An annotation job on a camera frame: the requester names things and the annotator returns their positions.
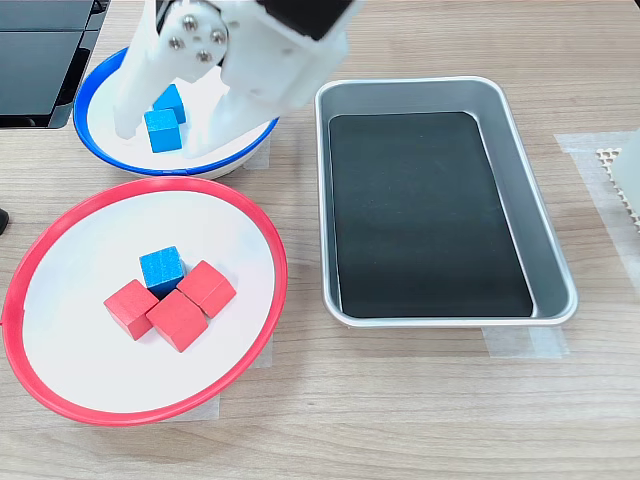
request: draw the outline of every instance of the wood grain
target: wood grain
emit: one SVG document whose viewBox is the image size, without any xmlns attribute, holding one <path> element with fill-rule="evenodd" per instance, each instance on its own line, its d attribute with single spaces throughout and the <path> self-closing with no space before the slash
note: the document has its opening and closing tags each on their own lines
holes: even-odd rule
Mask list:
<svg viewBox="0 0 640 480">
<path fill-rule="evenodd" d="M 112 2 L 93 68 L 126 46 L 142 4 Z M 271 167 L 222 179 L 257 201 L 288 252 L 273 367 L 222 395 L 220 420 L 135 429 L 49 412 L 0 353 L 2 479 L 640 478 L 640 303 L 556 133 L 640 125 L 631 0 L 370 0 L 334 78 L 472 74 L 505 90 L 581 295 L 563 360 L 489 357 L 479 330 L 359 331 L 329 317 L 311 106 L 274 131 Z M 0 131 L 0 298 L 37 236 L 131 180 L 72 125 Z"/>
</svg>

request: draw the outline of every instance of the clear tape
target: clear tape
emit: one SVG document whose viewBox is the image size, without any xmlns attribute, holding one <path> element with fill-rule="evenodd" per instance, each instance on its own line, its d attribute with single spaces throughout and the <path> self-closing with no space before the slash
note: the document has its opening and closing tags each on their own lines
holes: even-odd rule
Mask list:
<svg viewBox="0 0 640 480">
<path fill-rule="evenodd" d="M 249 368 L 269 368 L 273 365 L 273 337 L 265 345 Z M 220 417 L 220 395 L 181 415 L 167 418 L 163 422 L 202 422 Z"/>
<path fill-rule="evenodd" d="M 627 275 L 640 292 L 640 235 L 596 154 L 599 149 L 624 149 L 634 133 L 580 133 L 555 137 L 562 150 L 573 158 Z"/>
<path fill-rule="evenodd" d="M 569 347 L 560 327 L 487 327 L 484 343 L 495 358 L 563 358 Z"/>
<path fill-rule="evenodd" d="M 253 156 L 242 165 L 246 170 L 266 170 L 269 168 L 271 137 L 267 137 L 256 149 Z"/>
</svg>

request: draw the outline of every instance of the metal screw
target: metal screw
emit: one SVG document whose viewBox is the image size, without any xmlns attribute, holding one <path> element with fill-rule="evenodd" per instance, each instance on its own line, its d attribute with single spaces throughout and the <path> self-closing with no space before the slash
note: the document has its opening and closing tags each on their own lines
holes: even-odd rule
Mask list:
<svg viewBox="0 0 640 480">
<path fill-rule="evenodd" d="M 193 15 L 185 15 L 182 19 L 182 26 L 187 32 L 193 32 L 198 29 L 198 22 Z"/>
<path fill-rule="evenodd" d="M 196 58 L 202 63 L 209 63 L 211 60 L 213 60 L 211 54 L 206 50 L 200 50 L 198 53 L 196 53 Z"/>
<path fill-rule="evenodd" d="M 171 37 L 169 39 L 169 46 L 174 50 L 180 50 L 181 48 L 184 48 L 184 42 L 181 38 Z"/>
<path fill-rule="evenodd" d="M 211 41 L 218 45 L 223 45 L 227 41 L 227 36 L 221 30 L 214 30 L 211 32 Z"/>
</svg>

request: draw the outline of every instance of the red rim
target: red rim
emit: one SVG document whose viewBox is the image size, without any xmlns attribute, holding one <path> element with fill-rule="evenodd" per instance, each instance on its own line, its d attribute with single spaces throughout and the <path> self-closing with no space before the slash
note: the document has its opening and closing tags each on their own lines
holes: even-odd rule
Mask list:
<svg viewBox="0 0 640 480">
<path fill-rule="evenodd" d="M 83 218 L 126 198 L 167 190 L 186 190 L 220 198 L 244 212 L 260 229 L 271 250 L 275 268 L 273 301 L 262 331 L 247 353 L 229 372 L 209 387 L 178 403 L 144 412 L 111 413 L 81 407 L 69 402 L 54 393 L 40 380 L 31 368 L 24 350 L 22 340 L 24 302 L 31 278 L 38 264 L 53 244 Z M 99 193 L 69 210 L 47 228 L 27 251 L 11 280 L 2 312 L 7 358 L 16 377 L 26 390 L 45 407 L 64 417 L 91 425 L 109 427 L 155 423 L 184 413 L 206 402 L 226 389 L 249 368 L 271 338 L 278 324 L 278 319 L 284 308 L 287 281 L 287 260 L 284 245 L 275 226 L 260 207 L 241 193 L 222 184 L 198 178 L 157 177 L 126 183 Z"/>
</svg>

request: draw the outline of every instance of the red cube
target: red cube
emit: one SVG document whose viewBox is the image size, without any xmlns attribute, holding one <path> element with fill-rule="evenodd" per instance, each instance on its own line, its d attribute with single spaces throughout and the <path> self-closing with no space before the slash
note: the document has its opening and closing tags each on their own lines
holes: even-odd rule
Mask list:
<svg viewBox="0 0 640 480">
<path fill-rule="evenodd" d="M 113 319 L 131 338 L 138 340 L 151 330 L 147 312 L 156 306 L 158 299 L 138 280 L 127 283 L 104 301 Z"/>
<path fill-rule="evenodd" d="M 184 352 L 208 326 L 198 306 L 178 290 L 164 297 L 147 314 L 147 318 L 179 352 Z"/>
<path fill-rule="evenodd" d="M 236 295 L 229 280 L 204 260 L 178 283 L 178 290 L 213 318 Z"/>
</svg>

